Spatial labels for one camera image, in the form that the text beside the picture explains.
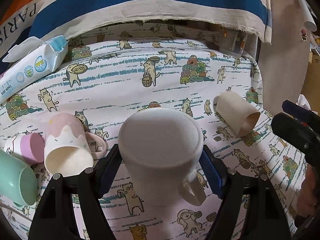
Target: green cup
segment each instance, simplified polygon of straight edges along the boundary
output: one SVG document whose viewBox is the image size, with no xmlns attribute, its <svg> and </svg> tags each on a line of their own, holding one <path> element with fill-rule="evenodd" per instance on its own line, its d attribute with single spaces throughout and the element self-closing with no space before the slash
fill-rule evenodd
<svg viewBox="0 0 320 240">
<path fill-rule="evenodd" d="M 31 206 L 36 202 L 37 184 L 26 163 L 0 150 L 0 193 L 19 205 Z"/>
</svg>

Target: bed sheet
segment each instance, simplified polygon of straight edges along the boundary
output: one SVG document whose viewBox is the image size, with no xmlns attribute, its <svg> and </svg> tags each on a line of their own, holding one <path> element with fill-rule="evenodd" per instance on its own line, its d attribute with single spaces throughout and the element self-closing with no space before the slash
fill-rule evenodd
<svg viewBox="0 0 320 240">
<path fill-rule="evenodd" d="M 131 114 L 150 107 L 179 109 L 197 120 L 203 130 L 204 143 L 228 167 L 236 168 L 244 175 L 264 173 L 270 177 L 294 231 L 292 214 L 295 214 L 296 195 L 306 164 L 297 149 L 271 132 L 272 116 L 262 109 L 262 80 L 258 67 L 248 59 L 228 57 L 209 49 L 205 40 L 212 39 L 210 33 L 204 33 L 202 39 L 177 35 L 173 38 L 162 36 L 160 30 L 155 33 L 159 26 L 151 30 L 146 25 L 135 25 L 135 28 L 139 32 L 145 28 L 147 35 L 137 38 L 133 29 L 122 31 L 121 26 L 115 26 L 113 30 L 110 27 L 96 29 L 71 41 L 70 45 L 76 45 L 76 48 L 70 48 L 69 58 L 58 71 L 26 87 L 2 105 L 0 146 L 16 134 L 38 132 L 44 135 L 50 117 L 66 112 L 78 117 L 85 130 L 104 138 L 110 149 L 117 143 L 121 124 Z M 214 113 L 217 96 L 228 90 L 238 93 L 265 113 L 247 136 L 236 138 L 221 116 Z M 28 109 L 27 114 L 21 113 L 22 107 Z M 92 144 L 91 147 L 97 150 L 99 145 Z M 28 237 L 32 217 L 52 176 L 43 164 L 32 168 L 39 182 L 38 197 L 33 206 L 19 207 L 4 196 L 0 197 L 4 204 L 13 208 L 13 212 L 5 208 L 3 211 L 22 239 Z M 121 193 L 131 183 L 121 164 L 110 192 L 100 199 L 116 238 L 204 239 L 221 201 L 212 194 L 200 166 L 198 177 L 207 194 L 200 207 L 184 200 L 174 207 L 151 206 L 141 199 L 132 203 Z M 80 236 L 88 240 L 77 195 L 72 199 Z M 235 239 L 240 236 L 247 199 L 248 196 L 243 197 L 233 233 Z M 187 226 L 177 222 L 183 211 L 195 217 L 187 222 Z"/>
</svg>

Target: white tube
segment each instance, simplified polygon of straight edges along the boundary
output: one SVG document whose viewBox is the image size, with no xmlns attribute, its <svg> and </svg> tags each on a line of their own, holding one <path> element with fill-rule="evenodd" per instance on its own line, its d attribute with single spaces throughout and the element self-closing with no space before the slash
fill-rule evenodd
<svg viewBox="0 0 320 240">
<path fill-rule="evenodd" d="M 307 3 L 305 0 L 298 0 L 301 6 L 303 17 L 304 17 L 304 26 L 311 32 L 315 32 L 317 30 L 317 26 L 313 17 L 308 9 Z"/>
</svg>

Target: fabric cloth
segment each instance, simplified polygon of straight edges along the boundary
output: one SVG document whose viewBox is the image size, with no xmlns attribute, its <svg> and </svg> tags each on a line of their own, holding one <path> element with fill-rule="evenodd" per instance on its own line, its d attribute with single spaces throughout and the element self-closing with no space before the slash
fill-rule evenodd
<svg viewBox="0 0 320 240">
<path fill-rule="evenodd" d="M 180 37 L 167 35 L 172 32 Z M 56 113 L 66 112 L 82 119 L 84 128 L 100 134 L 111 149 L 117 143 L 121 124 L 135 112 L 149 107 L 179 109 L 199 123 L 204 143 L 226 166 L 236 168 L 243 175 L 269 176 L 291 230 L 295 231 L 292 216 L 304 179 L 304 157 L 272 134 L 272 116 L 262 109 L 262 80 L 256 63 L 208 49 L 206 41 L 212 41 L 212 32 L 202 32 L 202 39 L 196 39 L 197 35 L 199 31 L 194 29 L 145 23 L 97 28 L 72 39 L 66 62 L 57 72 L 26 87 L 2 105 L 0 147 L 16 134 L 44 135 L 49 119 Z M 154 66 L 155 76 L 146 74 L 150 73 L 146 71 L 149 65 Z M 69 70 L 75 66 L 78 70 L 71 75 Z M 238 93 L 262 112 L 252 133 L 242 138 L 236 138 L 221 116 L 215 114 L 216 97 L 226 90 Z M 40 101 L 38 95 L 43 92 L 48 92 L 48 100 Z M 17 99 L 30 109 L 28 114 L 20 115 L 19 110 L 13 109 Z M 12 112 L 15 116 L 10 118 L 8 113 Z M 37 202 L 33 206 L 18 207 L 6 197 L 0 197 L 16 211 L 3 208 L 22 239 L 27 239 L 30 220 L 52 176 L 43 164 L 32 168 L 39 183 Z M 212 194 L 200 165 L 198 177 L 207 194 L 200 207 L 184 200 L 170 208 L 151 206 L 143 200 L 133 203 L 122 192 L 132 182 L 121 164 L 110 192 L 100 199 L 116 238 L 182 240 L 188 236 L 204 239 L 221 200 Z M 72 200 L 80 236 L 88 240 L 78 196 L 72 195 Z M 247 204 L 248 196 L 243 196 L 234 239 L 240 236 Z"/>
<path fill-rule="evenodd" d="M 67 39 L 103 25 L 151 19 L 196 20 L 271 42 L 270 0 L 15 0 L 0 21 L 0 73 L 7 51 L 28 36 Z"/>
</svg>

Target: screw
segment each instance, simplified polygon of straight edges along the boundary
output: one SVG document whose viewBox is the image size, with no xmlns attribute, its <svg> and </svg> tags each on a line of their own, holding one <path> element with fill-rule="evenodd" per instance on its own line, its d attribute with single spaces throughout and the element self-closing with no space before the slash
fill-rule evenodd
<svg viewBox="0 0 320 240">
<path fill-rule="evenodd" d="M 60 176 L 61 176 L 60 173 L 56 173 L 52 177 L 53 177 L 53 179 L 59 179 Z"/>
<path fill-rule="evenodd" d="M 260 179 L 266 181 L 266 180 L 268 180 L 268 177 L 266 176 L 266 174 L 261 174 Z"/>
<path fill-rule="evenodd" d="M 228 173 L 231 174 L 231 175 L 235 175 L 237 173 L 237 171 L 235 169 L 228 169 Z"/>
<path fill-rule="evenodd" d="M 84 172 L 85 172 L 86 174 L 90 174 L 90 173 L 93 172 L 93 168 L 92 168 L 92 167 L 86 168 L 86 169 L 84 170 Z"/>
</svg>

